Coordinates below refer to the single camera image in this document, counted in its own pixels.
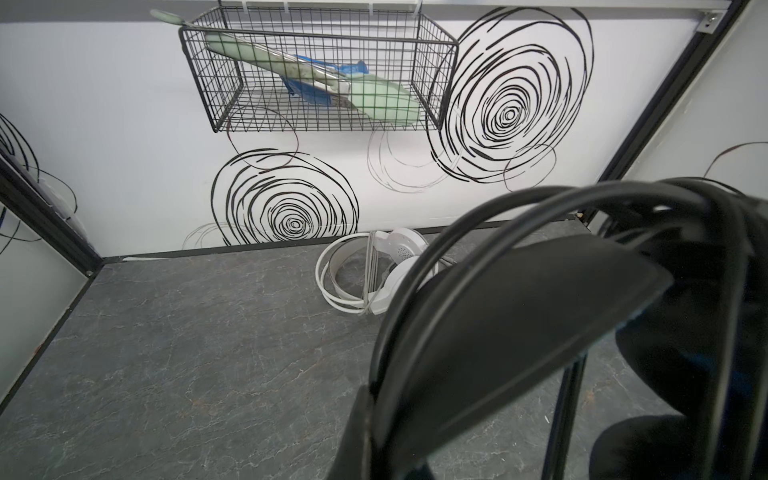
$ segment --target desk surface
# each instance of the desk surface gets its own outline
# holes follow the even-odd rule
[[[457,245],[457,260],[491,233]],[[554,222],[527,241],[586,233]],[[380,318],[330,308],[324,245],[106,266],[0,416],[3,478],[324,478]],[[347,275],[362,278],[362,263]],[[440,478],[538,478],[559,374],[430,459]],[[567,478],[622,419],[671,410],[612,338],[590,351]]]

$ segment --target white wall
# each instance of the white wall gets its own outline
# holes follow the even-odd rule
[[[446,225],[508,189],[592,183],[689,41],[698,14],[591,9],[584,15],[594,66],[578,116],[562,138],[544,147],[556,152],[556,164],[547,157],[539,170],[506,185],[443,178],[423,131],[393,132],[388,140],[380,132],[299,132],[300,150],[349,181],[359,202],[358,230]],[[458,37],[473,20],[440,22]],[[513,19],[502,27],[523,23]],[[537,41],[554,48],[561,42],[556,35]],[[78,218],[101,255],[223,244],[211,185],[234,152],[225,134],[210,130],[175,28],[0,24],[0,58],[0,114],[76,192]],[[233,140],[240,151],[293,152],[296,146],[290,132],[239,133]],[[369,165],[380,152],[388,175],[429,186],[393,190]]]
[[[766,25],[768,2],[750,2],[627,173],[628,179],[707,174],[744,193],[768,198]]]
[[[9,211],[0,233],[22,239],[0,237],[1,399],[86,279],[43,240],[24,241],[38,236]]]

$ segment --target basket rim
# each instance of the basket rim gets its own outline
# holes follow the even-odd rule
[[[179,31],[215,31],[217,33],[240,33],[244,35],[271,35],[271,36],[285,36],[285,37],[312,37],[312,38],[339,38],[339,39],[353,39],[353,40],[372,40],[372,41],[398,41],[402,43],[416,43],[416,44],[428,44],[428,45],[451,45],[458,49],[458,40],[451,34],[449,34],[439,23],[435,22],[429,16],[419,12],[418,16],[425,18],[432,25],[437,27],[444,35],[448,37],[447,40],[427,40],[424,38],[391,38],[391,37],[371,37],[365,35],[334,35],[324,33],[297,33],[291,31],[269,31],[269,30],[246,30],[242,28],[215,28],[204,27],[202,25],[195,25],[194,23],[201,20],[205,15],[215,12],[216,10],[236,10],[238,7],[235,5],[219,5],[198,15],[190,24],[182,25],[179,27]],[[282,10],[280,7],[249,7],[249,10]],[[298,11],[328,11],[328,12],[364,12],[368,14],[368,10],[360,8],[321,8],[321,7],[295,7],[293,10]],[[408,10],[387,10],[386,12],[399,13],[413,15],[413,12]]]

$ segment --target white headphones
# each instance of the white headphones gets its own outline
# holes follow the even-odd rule
[[[365,313],[368,310],[375,314],[383,313],[389,307],[392,295],[397,291],[403,277],[428,245],[427,240],[419,232],[409,228],[395,228],[391,233],[381,231],[353,233],[331,243],[320,254],[315,265],[315,281],[323,298],[337,310],[348,313]],[[366,248],[366,278],[362,288],[362,298],[359,298],[347,293],[339,286],[336,282],[336,274],[350,256],[363,248]],[[378,252],[389,255],[397,266],[386,277],[384,285],[374,290]],[[441,259],[441,262],[444,265],[452,264],[452,260],[447,258]],[[440,266],[441,264],[437,263],[425,281],[432,278],[439,271]],[[330,273],[337,296],[329,293],[323,285],[326,273]]]

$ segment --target metal mesh basket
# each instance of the metal mesh basket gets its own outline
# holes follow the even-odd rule
[[[180,28],[184,54],[214,131],[431,130],[442,126],[458,42],[423,14],[339,8],[218,6]],[[220,32],[272,51],[396,82],[420,104],[418,120],[374,120],[342,95],[323,99],[296,81],[207,49]]]

